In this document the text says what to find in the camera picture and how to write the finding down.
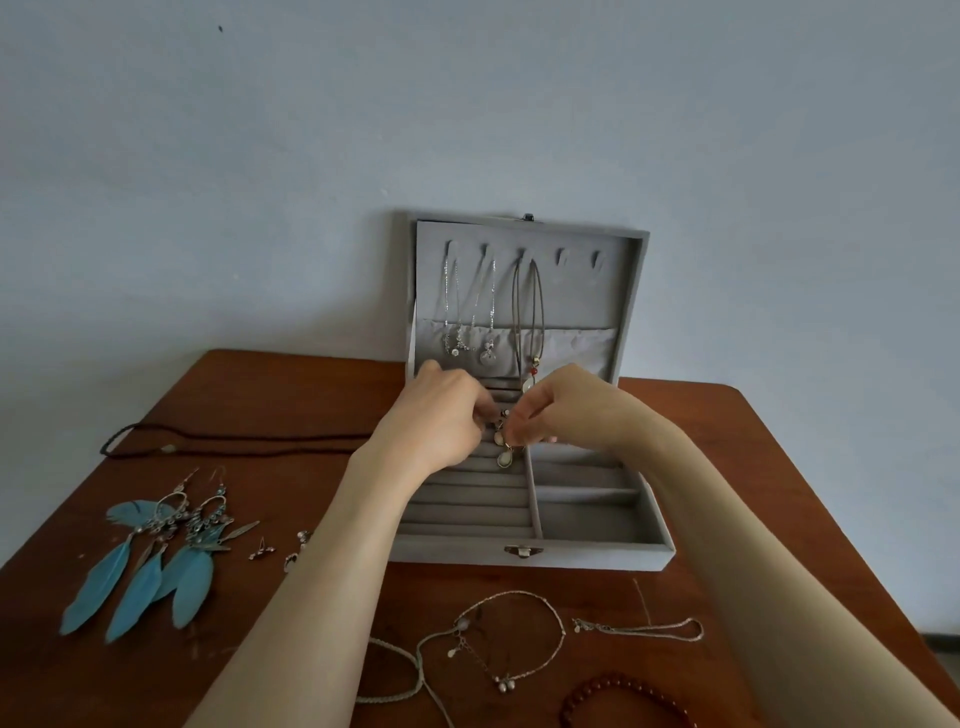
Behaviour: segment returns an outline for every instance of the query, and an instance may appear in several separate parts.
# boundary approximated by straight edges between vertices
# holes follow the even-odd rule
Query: jewelry box lid
[[[430,212],[409,230],[408,377],[433,358],[517,385],[570,362],[618,381],[649,232]]]

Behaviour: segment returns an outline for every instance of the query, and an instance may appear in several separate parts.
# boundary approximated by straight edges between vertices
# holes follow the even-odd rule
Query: gray velvet jewelry box
[[[514,268],[519,261],[521,342],[529,360],[541,338],[540,319],[531,328],[534,259],[544,328],[537,379],[576,362],[617,382],[648,232],[546,225],[530,215],[422,213],[410,216],[410,235],[408,377],[437,359],[477,376],[505,408],[519,399]],[[470,350],[452,356],[444,335],[453,342],[458,321]],[[485,363],[480,353],[488,340],[495,360]],[[549,443],[516,452],[501,469],[496,456],[503,450],[488,428],[469,458],[427,478],[403,513],[391,560],[659,571],[673,558],[673,540],[639,473],[606,455]]]

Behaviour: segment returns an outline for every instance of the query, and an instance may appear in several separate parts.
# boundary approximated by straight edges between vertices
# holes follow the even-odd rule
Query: bracelet
[[[678,706],[677,701],[672,697],[664,695],[652,686],[637,680],[635,677],[625,675],[622,672],[607,672],[590,680],[585,680],[574,688],[573,691],[564,698],[564,704],[560,709],[561,728],[573,728],[573,711],[576,710],[577,706],[595,692],[600,692],[607,688],[620,688],[621,690],[635,692],[637,695],[648,700],[653,700],[662,708],[678,716],[684,723],[691,726],[691,728],[697,728],[697,724],[693,722],[687,714],[686,708]]]

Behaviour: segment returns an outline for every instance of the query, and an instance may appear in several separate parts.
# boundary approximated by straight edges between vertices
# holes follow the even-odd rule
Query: table surface
[[[144,421],[217,433],[364,432],[402,385],[398,363],[215,351]],[[681,426],[796,557],[960,715],[960,692],[739,392],[718,384],[626,378],[621,386]],[[135,432],[121,448],[170,441]],[[123,528],[107,524],[104,512],[124,500],[162,497],[196,466],[204,479],[190,488],[191,499],[199,501],[206,474],[221,463],[228,469],[228,511],[237,524],[263,523],[234,541],[231,553],[215,555],[213,588],[194,623],[175,629],[167,599],[151,607],[129,634],[104,645],[127,574],[79,632],[58,636],[63,608],[87,570],[126,537]],[[274,593],[284,555],[297,550],[296,533],[323,515],[346,464],[344,455],[103,462],[0,570],[0,724],[182,725]],[[252,562],[247,555],[261,536],[277,551]],[[138,547],[134,542],[133,554]],[[458,728],[556,725],[566,693],[607,670],[654,683],[687,707],[700,726],[761,725],[717,618],[684,559],[684,545],[678,549],[659,573],[391,564],[372,633],[412,651],[421,637],[446,629],[484,596],[527,590],[557,607],[569,634],[557,659],[518,683],[515,692],[499,694],[466,653],[447,658],[450,638],[424,650],[427,679]],[[638,591],[654,621],[695,617],[706,637],[680,643],[569,630],[573,617],[642,624]],[[480,624],[474,646],[494,671],[516,673],[538,664],[558,637],[545,608],[522,597],[488,605]],[[414,679],[402,658],[372,647],[361,693],[401,692]],[[658,710],[628,693],[604,694],[583,706],[578,724],[637,724],[641,716],[650,724],[678,724]],[[352,724],[386,721],[444,726],[425,692],[401,703],[358,706]]]

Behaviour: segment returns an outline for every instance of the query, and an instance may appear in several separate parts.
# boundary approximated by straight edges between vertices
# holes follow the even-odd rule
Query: metal latch
[[[534,548],[532,546],[504,546],[503,550],[521,559],[529,559],[531,556],[543,553],[542,548]]]

